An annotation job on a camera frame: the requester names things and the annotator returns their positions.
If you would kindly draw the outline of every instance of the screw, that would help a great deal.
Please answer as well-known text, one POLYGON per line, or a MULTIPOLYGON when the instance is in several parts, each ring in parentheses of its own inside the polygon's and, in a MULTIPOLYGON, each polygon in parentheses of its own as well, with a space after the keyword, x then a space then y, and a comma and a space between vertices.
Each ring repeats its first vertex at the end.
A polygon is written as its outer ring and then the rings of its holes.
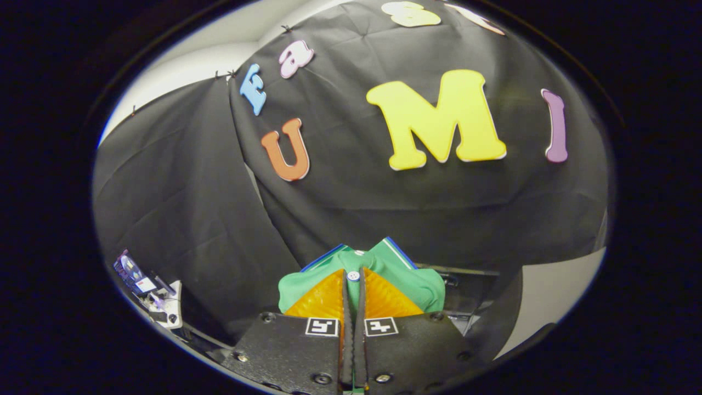
POLYGON ((389 382, 390 379, 392 379, 391 375, 379 375, 376 377, 376 381, 381 383, 381 384, 385 383, 385 382, 389 382))
POLYGON ((314 382, 316 382, 317 384, 322 384, 322 385, 327 385, 327 384, 331 383, 331 377, 329 377, 328 375, 322 374, 322 373, 314 375, 312 377, 312 380, 314 380, 314 382))
POLYGON ((275 320, 275 316, 271 313, 263 313, 261 314, 261 318, 263 319, 263 322, 265 323, 271 323, 275 320))

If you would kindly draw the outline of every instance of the black fabric backdrop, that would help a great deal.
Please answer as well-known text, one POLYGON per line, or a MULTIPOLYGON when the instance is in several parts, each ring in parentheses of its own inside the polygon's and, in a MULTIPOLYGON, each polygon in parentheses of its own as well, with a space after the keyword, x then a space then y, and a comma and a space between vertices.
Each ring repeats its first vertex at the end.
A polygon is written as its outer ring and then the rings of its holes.
POLYGON ((590 254, 612 198, 611 162, 606 128, 578 88, 508 29, 506 36, 490 32, 439 1, 418 4, 439 15, 440 25, 402 27, 382 12, 385 2, 355 1, 313 15, 254 54, 230 84, 244 159, 296 259, 310 262, 340 243, 368 249, 386 236, 415 261, 461 268, 505 271, 590 254), (314 58, 285 80, 278 57, 297 40, 314 49, 314 58), (259 116, 239 94, 253 63, 267 95, 259 116), (446 163, 427 153, 424 167, 393 171, 385 118, 366 93, 399 80, 436 105, 442 75, 456 69, 484 75, 507 157, 461 162, 455 137, 446 163), (544 88, 565 102, 569 157, 561 164, 544 156, 544 88), (275 174, 260 140, 295 117, 310 171, 289 183, 275 174))
MULTIPOLYGON (((233 334, 261 309, 276 310, 282 276, 341 243, 367 250, 390 236, 424 264, 500 271, 494 297, 522 264, 591 253, 611 198, 611 168, 606 130, 583 94, 497 21, 506 36, 424 1, 442 24, 406 28, 380 10, 383 3, 316 14, 259 50, 228 87, 221 77, 178 89, 112 131, 93 180, 105 263, 129 248, 143 268, 182 280, 233 334), (299 39, 314 58, 282 79, 279 54, 299 39), (239 94, 252 63, 262 68, 267 94, 259 117, 239 94), (385 118, 366 92, 400 80, 436 105, 442 75, 456 69, 485 76, 507 157, 461 162, 455 138, 447 163, 428 154, 421 169, 393 171, 385 118), (544 155, 544 88, 566 103, 569 157, 560 164, 544 155), (287 182, 260 140, 294 117, 303 121, 311 169, 287 182)), ((280 145, 292 158, 286 140, 280 145)))

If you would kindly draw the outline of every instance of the green shirt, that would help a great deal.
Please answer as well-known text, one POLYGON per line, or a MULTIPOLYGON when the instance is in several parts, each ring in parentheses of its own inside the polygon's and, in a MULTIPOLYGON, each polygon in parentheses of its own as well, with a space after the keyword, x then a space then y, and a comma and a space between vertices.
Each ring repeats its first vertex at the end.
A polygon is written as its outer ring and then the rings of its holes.
MULTIPOLYGON (((414 263, 390 238, 385 238, 369 251, 357 251, 339 245, 307 265, 301 272, 288 274, 278 283, 281 312, 288 311, 307 291, 335 271, 358 272, 367 267, 382 276, 424 312, 444 308, 444 280, 433 269, 417 269, 414 263)), ((360 282, 346 280, 352 316, 356 316, 360 282)))

